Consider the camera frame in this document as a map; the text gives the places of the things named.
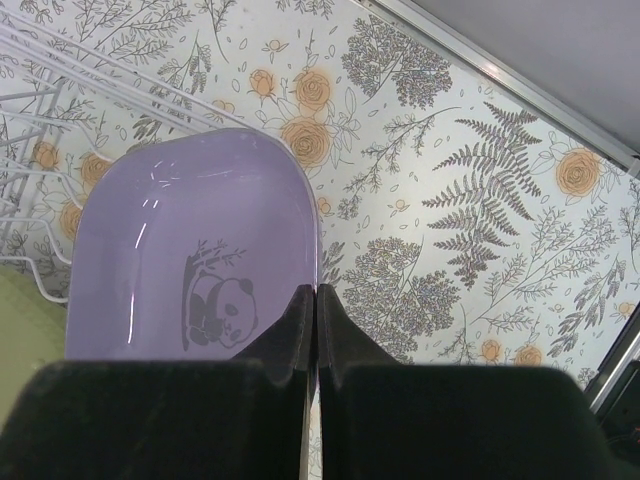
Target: wire dish rack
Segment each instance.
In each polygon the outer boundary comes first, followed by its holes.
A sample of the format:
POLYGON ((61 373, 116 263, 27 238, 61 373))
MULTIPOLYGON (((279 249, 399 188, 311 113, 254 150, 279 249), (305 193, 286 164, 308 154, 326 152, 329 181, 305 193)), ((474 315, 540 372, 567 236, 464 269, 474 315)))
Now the wire dish rack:
POLYGON ((71 265, 50 220, 34 211, 32 195, 25 192, 42 190, 46 182, 59 182, 68 202, 78 209, 82 209, 85 195, 74 186, 69 173, 47 169, 47 162, 35 163, 34 152, 41 150, 46 156, 47 150, 75 148, 106 162, 126 153, 108 156, 101 152, 104 135, 99 129, 90 130, 82 116, 73 113, 77 110, 74 107, 86 105, 90 98, 92 105, 98 103, 101 109, 135 117, 139 141, 128 150, 221 127, 254 127, 138 72, 134 65, 116 61, 3 7, 0 42, 4 47, 0 77, 15 85, 15 91, 0 95, 0 261, 31 273, 46 299, 66 303, 63 291, 47 291, 43 281, 46 262, 35 260, 20 248, 7 252, 7 247, 12 236, 22 238, 21 233, 36 227, 46 232, 50 258, 55 257, 63 266, 71 265))

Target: purple plastic basin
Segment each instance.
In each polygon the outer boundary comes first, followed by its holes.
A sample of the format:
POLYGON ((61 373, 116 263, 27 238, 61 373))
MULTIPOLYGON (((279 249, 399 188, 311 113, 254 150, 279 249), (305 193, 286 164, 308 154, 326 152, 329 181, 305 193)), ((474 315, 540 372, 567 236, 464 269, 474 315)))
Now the purple plastic basin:
POLYGON ((311 189, 277 141, 225 129, 122 157, 73 252, 66 357, 228 359, 316 285, 311 189))

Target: panda print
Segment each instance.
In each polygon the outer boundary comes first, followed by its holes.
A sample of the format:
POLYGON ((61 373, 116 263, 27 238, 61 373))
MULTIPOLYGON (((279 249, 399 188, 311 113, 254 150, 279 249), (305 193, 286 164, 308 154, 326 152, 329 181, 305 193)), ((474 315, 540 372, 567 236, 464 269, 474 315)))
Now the panda print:
POLYGON ((185 264, 182 295, 182 344, 219 343, 232 348, 245 342, 258 326, 253 283, 247 278, 222 278, 216 266, 219 248, 200 242, 185 264))

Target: white wire rack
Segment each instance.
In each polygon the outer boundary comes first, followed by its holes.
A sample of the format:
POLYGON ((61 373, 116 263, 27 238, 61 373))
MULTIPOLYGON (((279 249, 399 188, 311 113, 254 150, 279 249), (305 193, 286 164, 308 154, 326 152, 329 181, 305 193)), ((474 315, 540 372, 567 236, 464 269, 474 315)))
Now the white wire rack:
POLYGON ((27 182, 53 177, 62 184, 69 200, 82 208, 82 199, 69 175, 34 166, 33 149, 45 137, 55 147, 63 133, 67 138, 67 132, 73 132, 78 149, 88 148, 99 158, 114 161, 100 151, 81 120, 55 114, 62 99, 71 104, 87 96, 107 100, 105 104, 115 105, 113 108, 136 112, 153 123, 156 130, 162 126, 171 138, 221 128, 221 119, 235 127, 253 127, 189 93, 138 72, 132 65, 86 48, 3 7, 0 7, 0 44, 3 46, 0 76, 13 79, 16 84, 15 92, 0 95, 0 261, 26 262, 42 295, 52 302, 65 303, 67 298, 47 292, 33 258, 5 254, 12 229, 37 223, 49 236, 57 260, 71 265, 51 224, 33 218, 32 202, 22 198, 27 182))

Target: metal trim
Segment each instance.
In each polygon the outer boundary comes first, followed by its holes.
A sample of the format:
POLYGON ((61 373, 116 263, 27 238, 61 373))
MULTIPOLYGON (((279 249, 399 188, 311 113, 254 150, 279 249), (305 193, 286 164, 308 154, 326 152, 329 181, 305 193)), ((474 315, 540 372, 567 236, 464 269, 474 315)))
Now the metal trim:
POLYGON ((424 43, 426 37, 435 42, 449 55, 453 54, 474 70, 489 77, 503 90, 515 96, 516 100, 524 100, 528 106, 533 107, 552 123, 578 137, 582 143, 626 167, 629 175, 637 177, 640 173, 640 161, 633 157, 637 152, 582 114, 529 82, 420 6, 409 0, 357 1, 416 41, 424 43))
POLYGON ((608 403, 609 395, 623 377, 629 363, 640 360, 640 308, 636 309, 620 332, 609 353, 598 367, 598 375, 585 390, 594 413, 608 403))

